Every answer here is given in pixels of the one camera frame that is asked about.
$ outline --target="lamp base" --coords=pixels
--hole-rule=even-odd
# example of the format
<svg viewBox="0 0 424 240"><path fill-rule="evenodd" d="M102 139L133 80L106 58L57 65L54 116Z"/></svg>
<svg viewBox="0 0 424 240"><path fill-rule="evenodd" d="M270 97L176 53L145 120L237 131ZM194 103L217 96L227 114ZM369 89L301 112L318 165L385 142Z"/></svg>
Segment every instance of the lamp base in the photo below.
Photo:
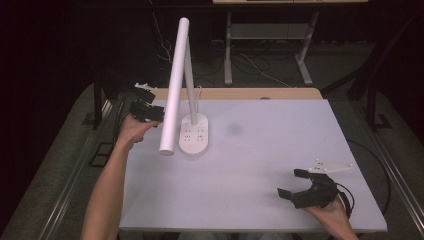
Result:
<svg viewBox="0 0 424 240"><path fill-rule="evenodd" d="M197 113L197 124L191 124L191 116L181 121L180 148L188 156L200 156L209 143L209 121L205 115Z"/></svg>

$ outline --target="table leg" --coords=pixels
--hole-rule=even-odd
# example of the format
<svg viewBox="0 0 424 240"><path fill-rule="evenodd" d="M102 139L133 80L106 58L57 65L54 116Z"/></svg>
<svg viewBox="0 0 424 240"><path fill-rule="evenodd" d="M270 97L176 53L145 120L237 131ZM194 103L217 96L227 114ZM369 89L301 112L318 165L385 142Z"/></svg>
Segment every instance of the table leg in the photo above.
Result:
<svg viewBox="0 0 424 240"><path fill-rule="evenodd" d="M306 31L306 36L303 42L303 48L300 51L300 53L295 54L295 59L299 67L300 74L302 75L303 82L305 83L306 86L313 85L311 76L309 75L308 69L306 68L304 61L305 61L306 52L308 51L309 44L311 43L312 35L315 30L315 25L318 19L318 15L319 15L318 12L313 13L311 22L309 23L309 26L308 26L308 30Z"/></svg>
<svg viewBox="0 0 424 240"><path fill-rule="evenodd" d="M224 73L225 73L225 86L233 85L233 76L231 71L231 12L227 13L227 36L225 41L225 60L224 60Z"/></svg>

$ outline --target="white table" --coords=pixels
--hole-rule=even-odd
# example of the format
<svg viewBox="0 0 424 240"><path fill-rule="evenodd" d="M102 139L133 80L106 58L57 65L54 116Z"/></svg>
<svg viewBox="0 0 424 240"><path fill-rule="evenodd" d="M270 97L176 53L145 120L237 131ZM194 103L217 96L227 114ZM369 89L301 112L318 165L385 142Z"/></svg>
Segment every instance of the white table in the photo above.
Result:
<svg viewBox="0 0 424 240"><path fill-rule="evenodd" d="M269 91L277 94L276 90L281 98L285 90L302 92ZM260 89L250 91L254 99L261 96ZM248 90L234 92L249 96ZM164 101L154 103L165 106ZM187 115L187 105L181 101L180 119ZM210 123L210 143L201 157L184 156L178 146L173 156L160 155L161 126L150 130L131 150L121 230L323 231L311 215L277 193L277 188L308 189L311 182L294 177L293 169L308 169L319 158L355 166L329 174L354 194L353 228L386 231L386 222L326 100L200 100L199 111Z"/></svg>

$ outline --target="human arm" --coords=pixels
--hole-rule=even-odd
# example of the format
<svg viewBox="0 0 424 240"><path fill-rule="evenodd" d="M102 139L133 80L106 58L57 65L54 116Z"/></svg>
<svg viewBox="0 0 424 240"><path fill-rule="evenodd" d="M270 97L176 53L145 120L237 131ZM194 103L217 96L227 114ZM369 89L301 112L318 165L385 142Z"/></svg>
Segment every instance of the human arm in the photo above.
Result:
<svg viewBox="0 0 424 240"><path fill-rule="evenodd" d="M124 118L115 147L91 193L81 239L116 239L129 151L151 127L158 124L153 121L140 123L131 115Z"/></svg>
<svg viewBox="0 0 424 240"><path fill-rule="evenodd" d="M339 197L325 208L307 207L304 210L318 219L325 230L337 240L358 239L350 225L343 203Z"/></svg>

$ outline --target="white desk lamp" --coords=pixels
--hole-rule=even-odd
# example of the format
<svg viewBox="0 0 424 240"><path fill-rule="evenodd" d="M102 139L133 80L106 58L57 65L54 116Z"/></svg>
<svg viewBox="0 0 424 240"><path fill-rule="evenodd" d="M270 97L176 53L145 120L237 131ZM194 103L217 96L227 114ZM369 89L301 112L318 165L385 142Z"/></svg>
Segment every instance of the white desk lamp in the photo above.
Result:
<svg viewBox="0 0 424 240"><path fill-rule="evenodd" d="M185 75L190 115L184 117L181 122L179 137L181 150L189 156L198 156L208 146L208 119L203 114L197 113L194 97L193 72L188 40L189 24L190 22L187 18L180 19L159 148L159 152L163 155L174 154L183 75Z"/></svg>

